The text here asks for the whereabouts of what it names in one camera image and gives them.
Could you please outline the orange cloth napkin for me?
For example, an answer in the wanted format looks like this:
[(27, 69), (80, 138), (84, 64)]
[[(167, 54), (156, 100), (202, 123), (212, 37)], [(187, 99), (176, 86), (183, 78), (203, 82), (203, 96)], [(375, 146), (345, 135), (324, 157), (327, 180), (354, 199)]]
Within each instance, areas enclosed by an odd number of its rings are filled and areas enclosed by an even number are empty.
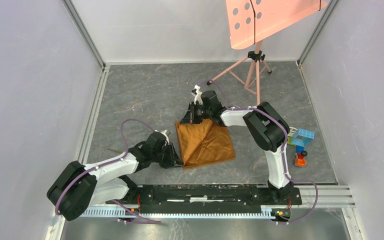
[(177, 121), (175, 129), (184, 169), (231, 161), (236, 157), (228, 129), (210, 119), (199, 124)]

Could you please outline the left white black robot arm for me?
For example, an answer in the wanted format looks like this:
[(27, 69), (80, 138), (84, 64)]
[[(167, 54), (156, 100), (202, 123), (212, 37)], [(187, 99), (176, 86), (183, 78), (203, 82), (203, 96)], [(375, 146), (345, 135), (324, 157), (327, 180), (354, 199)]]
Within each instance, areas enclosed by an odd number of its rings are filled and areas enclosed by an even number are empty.
[(166, 131), (154, 131), (120, 155), (91, 164), (70, 162), (46, 193), (56, 214), (67, 221), (80, 217), (87, 208), (112, 200), (133, 203), (138, 185), (129, 175), (157, 163), (163, 169), (183, 165)]

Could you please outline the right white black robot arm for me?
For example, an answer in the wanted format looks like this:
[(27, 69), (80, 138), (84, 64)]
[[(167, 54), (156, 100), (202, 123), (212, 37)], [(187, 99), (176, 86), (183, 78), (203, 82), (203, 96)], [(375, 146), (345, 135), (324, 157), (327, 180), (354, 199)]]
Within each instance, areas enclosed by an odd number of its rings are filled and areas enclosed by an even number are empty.
[(200, 124), (209, 119), (221, 127), (246, 127), (255, 143), (264, 151), (268, 170), (269, 199), (282, 204), (294, 187), (286, 164), (286, 142), (290, 127), (280, 114), (266, 101), (256, 106), (228, 108), (222, 105), (215, 91), (191, 92), (193, 101), (188, 105), (181, 124)]

